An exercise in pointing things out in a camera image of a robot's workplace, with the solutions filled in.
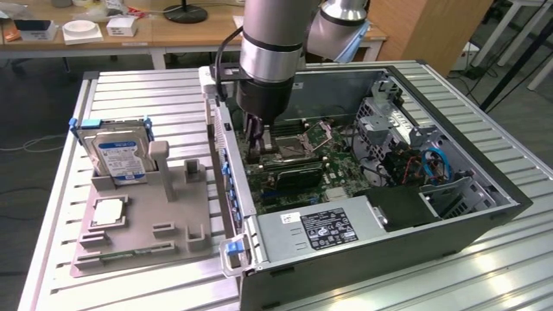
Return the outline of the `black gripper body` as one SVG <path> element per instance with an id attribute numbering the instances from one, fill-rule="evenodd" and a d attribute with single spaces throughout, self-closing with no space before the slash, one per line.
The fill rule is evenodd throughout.
<path id="1" fill-rule="evenodd" d="M 273 124 L 285 112 L 293 87 L 293 79 L 271 83 L 258 80 L 241 80 L 237 84 L 237 104 L 247 114 Z"/>

